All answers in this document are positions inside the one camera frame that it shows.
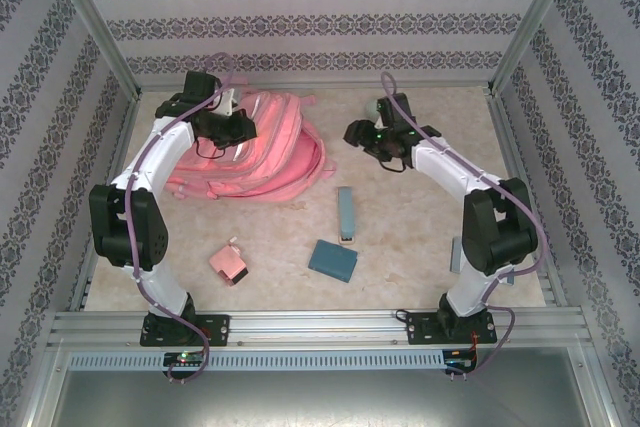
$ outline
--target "black mounting plate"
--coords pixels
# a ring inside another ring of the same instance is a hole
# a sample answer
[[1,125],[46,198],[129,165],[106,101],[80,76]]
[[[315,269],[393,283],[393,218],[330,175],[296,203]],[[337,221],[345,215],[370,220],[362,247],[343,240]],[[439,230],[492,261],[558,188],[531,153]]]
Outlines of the black mounting plate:
[[[226,347],[229,338],[229,322],[231,317],[228,315],[215,314],[205,315],[197,314],[195,326],[202,330],[209,339],[211,347]],[[148,318],[145,317],[140,334],[140,345],[143,347],[180,347],[182,345],[200,346],[203,345],[199,335],[193,336],[193,340],[188,344],[177,344],[175,341],[159,337],[150,325]]]
[[478,344],[498,341],[493,316],[486,311],[461,322],[451,338],[444,333],[436,312],[409,312],[403,320],[407,325],[409,345],[470,344],[473,332],[478,335]]

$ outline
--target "floor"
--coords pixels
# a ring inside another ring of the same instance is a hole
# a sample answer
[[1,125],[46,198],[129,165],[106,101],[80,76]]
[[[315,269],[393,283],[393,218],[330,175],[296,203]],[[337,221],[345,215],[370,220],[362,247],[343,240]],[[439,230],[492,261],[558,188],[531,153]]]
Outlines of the floor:
[[[482,89],[405,89],[421,125],[436,127],[472,162],[506,176]],[[231,200],[178,200],[167,192],[160,209],[169,229],[167,257],[198,310],[334,310],[434,308],[457,280],[449,272],[451,239],[459,235],[462,208],[438,184],[413,170],[393,174],[342,140],[346,126],[364,118],[367,101],[381,89],[323,89],[304,115],[325,140],[336,174],[320,180],[294,201],[257,204]],[[127,162],[172,93],[142,96]],[[336,188],[353,187],[358,262],[346,284],[307,268],[318,239],[337,242]],[[229,287],[207,260],[238,238],[249,275]],[[501,285],[491,301],[512,307],[544,306],[535,274]],[[134,282],[100,259],[86,310],[145,311]]]

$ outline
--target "blue block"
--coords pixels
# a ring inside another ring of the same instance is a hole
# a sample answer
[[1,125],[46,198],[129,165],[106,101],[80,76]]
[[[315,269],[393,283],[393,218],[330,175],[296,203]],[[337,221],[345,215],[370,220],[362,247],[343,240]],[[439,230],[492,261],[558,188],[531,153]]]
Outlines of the blue block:
[[352,244],[356,236],[356,218],[353,212],[351,187],[338,188],[338,211],[340,213],[340,243]]
[[357,260],[358,253],[355,250],[318,240],[309,261],[309,268],[334,279],[349,282]]

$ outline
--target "patterned wallpaper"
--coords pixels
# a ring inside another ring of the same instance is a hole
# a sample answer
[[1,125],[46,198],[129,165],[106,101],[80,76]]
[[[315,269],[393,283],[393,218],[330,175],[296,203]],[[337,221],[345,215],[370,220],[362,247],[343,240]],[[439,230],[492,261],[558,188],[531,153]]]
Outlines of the patterned wallpaper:
[[640,425],[638,0],[555,0],[502,92],[569,301]]
[[252,82],[491,78],[531,0],[95,0],[143,87],[218,50]]
[[0,426],[17,420],[89,246],[129,100],[70,0],[0,0]]

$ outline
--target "metal floor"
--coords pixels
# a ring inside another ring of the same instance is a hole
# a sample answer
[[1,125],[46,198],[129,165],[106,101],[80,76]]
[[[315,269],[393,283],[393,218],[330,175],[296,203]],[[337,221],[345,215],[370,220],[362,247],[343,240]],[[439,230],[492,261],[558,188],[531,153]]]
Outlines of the metal floor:
[[54,425],[589,425],[566,349],[510,349],[467,382],[437,370],[206,372],[185,386],[159,372],[67,374]]

